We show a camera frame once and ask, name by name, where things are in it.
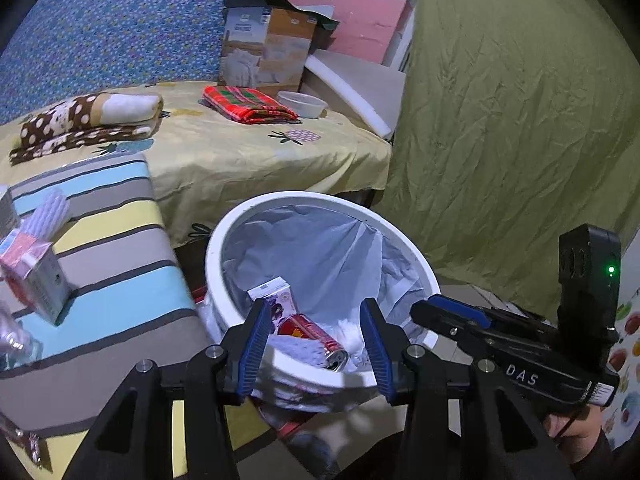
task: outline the trash can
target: trash can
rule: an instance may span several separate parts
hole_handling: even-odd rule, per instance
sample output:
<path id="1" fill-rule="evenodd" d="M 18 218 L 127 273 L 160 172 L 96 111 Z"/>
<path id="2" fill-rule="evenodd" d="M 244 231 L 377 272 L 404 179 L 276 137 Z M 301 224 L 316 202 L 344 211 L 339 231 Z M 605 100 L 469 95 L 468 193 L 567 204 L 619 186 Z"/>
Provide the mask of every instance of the trash can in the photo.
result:
<path id="1" fill-rule="evenodd" d="M 247 291 L 277 276 L 300 312 L 319 324 L 349 319 L 376 298 L 389 322 L 409 332 L 415 301 L 440 292 L 420 251 L 374 212 L 329 195 L 287 191 L 258 196 L 230 211 L 206 256 L 207 303 L 225 333 L 251 306 Z M 376 394 L 373 371 L 316 368 L 270 348 L 254 396 L 306 412 L 348 410 Z"/>

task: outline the folded blanket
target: folded blanket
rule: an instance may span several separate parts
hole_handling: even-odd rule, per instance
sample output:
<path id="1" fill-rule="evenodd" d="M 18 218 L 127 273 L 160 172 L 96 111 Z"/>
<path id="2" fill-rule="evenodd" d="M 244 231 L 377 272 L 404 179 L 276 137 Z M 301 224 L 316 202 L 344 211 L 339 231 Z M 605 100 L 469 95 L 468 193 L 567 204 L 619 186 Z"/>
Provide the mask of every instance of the folded blanket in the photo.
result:
<path id="1" fill-rule="evenodd" d="M 253 88 L 207 86 L 202 96 L 213 109 L 238 123 L 300 122 L 293 110 Z"/>
<path id="2" fill-rule="evenodd" d="M 150 136 L 158 126 L 162 96 L 96 92 L 74 97 L 25 121 L 9 161 L 113 140 Z"/>

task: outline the green tent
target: green tent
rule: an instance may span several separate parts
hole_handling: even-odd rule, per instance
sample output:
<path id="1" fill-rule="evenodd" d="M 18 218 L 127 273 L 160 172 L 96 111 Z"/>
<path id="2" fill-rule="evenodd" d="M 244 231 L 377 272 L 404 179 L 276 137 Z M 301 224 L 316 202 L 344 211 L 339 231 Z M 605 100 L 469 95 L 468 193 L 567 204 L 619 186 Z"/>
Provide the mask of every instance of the green tent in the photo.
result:
<path id="1" fill-rule="evenodd" d="M 597 0 L 418 0 L 376 210 L 439 275 L 554 316 L 558 235 L 640 219 L 640 66 Z"/>

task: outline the cardboard box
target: cardboard box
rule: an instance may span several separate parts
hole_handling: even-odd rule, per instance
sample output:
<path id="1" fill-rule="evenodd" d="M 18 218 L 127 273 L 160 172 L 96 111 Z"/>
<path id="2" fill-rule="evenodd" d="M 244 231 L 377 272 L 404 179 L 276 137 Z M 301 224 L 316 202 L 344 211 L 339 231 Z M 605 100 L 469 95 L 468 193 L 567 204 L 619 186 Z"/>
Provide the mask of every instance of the cardboard box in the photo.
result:
<path id="1" fill-rule="evenodd" d="M 0 242 L 0 266 L 15 297 L 55 324 L 71 288 L 53 244 L 14 229 Z"/>
<path id="2" fill-rule="evenodd" d="M 304 12 L 270 6 L 227 9 L 218 83 L 272 97 L 297 92 L 317 22 Z"/>

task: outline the small box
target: small box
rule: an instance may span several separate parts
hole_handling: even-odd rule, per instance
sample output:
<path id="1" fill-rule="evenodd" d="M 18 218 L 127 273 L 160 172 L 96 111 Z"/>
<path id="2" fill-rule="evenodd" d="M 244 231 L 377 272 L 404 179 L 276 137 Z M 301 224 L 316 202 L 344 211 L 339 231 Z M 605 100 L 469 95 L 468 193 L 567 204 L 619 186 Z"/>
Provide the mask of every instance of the small box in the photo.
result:
<path id="1" fill-rule="evenodd" d="M 289 283 L 280 276 L 270 282 L 258 285 L 247 292 L 252 301 L 263 298 L 267 306 L 271 309 L 271 320 L 276 325 L 283 322 L 287 317 L 298 313 L 296 303 L 291 295 Z"/>
<path id="2" fill-rule="evenodd" d="M 13 229 L 0 242 L 0 266 L 16 298 L 55 324 L 71 289 L 53 244 Z"/>
<path id="3" fill-rule="evenodd" d="M 20 217 L 15 211 L 14 199 L 7 186 L 0 186 L 0 240 L 20 225 Z"/>
<path id="4" fill-rule="evenodd" d="M 304 12 L 267 5 L 228 8 L 218 83 L 271 97 L 297 92 L 317 22 Z"/>

